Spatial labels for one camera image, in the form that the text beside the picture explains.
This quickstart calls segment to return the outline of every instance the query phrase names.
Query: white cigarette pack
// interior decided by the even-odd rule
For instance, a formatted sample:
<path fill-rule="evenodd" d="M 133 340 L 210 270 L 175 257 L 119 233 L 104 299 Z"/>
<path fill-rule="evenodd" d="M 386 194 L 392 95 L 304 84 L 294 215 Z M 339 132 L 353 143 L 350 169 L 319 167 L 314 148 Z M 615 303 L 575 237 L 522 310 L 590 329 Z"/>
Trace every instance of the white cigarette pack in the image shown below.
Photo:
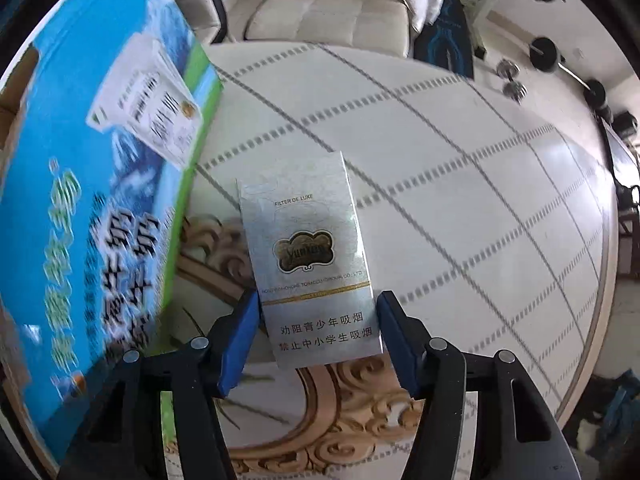
<path fill-rule="evenodd" d="M 238 181 L 264 320 L 278 366 L 382 352 L 369 271 L 341 153 Z"/>

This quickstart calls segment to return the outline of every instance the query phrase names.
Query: white leather sofa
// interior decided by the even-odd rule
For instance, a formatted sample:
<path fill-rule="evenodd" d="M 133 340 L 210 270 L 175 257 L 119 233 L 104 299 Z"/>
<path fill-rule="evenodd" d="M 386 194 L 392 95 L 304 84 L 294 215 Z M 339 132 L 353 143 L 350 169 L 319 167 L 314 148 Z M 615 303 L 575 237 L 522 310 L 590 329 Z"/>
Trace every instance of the white leather sofa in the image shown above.
<path fill-rule="evenodd" d="M 410 26 L 402 0 L 176 0 L 203 44 L 318 41 L 405 57 Z"/>
<path fill-rule="evenodd" d="M 318 41 L 405 57 L 409 17 L 402 0 L 264 0 L 243 37 Z"/>

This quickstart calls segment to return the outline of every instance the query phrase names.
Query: yunyan logo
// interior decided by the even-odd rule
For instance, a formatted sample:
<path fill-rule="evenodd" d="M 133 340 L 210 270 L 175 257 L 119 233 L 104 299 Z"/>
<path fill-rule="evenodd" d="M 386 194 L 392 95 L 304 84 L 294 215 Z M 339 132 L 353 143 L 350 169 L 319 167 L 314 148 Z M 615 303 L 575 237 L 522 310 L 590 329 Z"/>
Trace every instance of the yunyan logo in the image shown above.
<path fill-rule="evenodd" d="M 298 231 L 291 238 L 278 240 L 273 246 L 278 268 L 289 274 L 302 268 L 308 272 L 314 265 L 330 265 L 334 261 L 334 238 L 329 231 Z"/>

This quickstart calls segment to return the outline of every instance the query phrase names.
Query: blue milk carton box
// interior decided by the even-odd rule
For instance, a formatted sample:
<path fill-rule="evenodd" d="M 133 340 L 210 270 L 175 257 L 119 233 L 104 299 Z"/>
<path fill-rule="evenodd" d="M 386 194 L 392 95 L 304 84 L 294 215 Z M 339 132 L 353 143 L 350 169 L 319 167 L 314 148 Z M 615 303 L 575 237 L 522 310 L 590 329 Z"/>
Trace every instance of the blue milk carton box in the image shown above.
<path fill-rule="evenodd" d="M 110 365 L 152 342 L 222 85 L 174 0 L 68 0 L 23 60 L 0 121 L 0 356 L 60 460 Z"/>

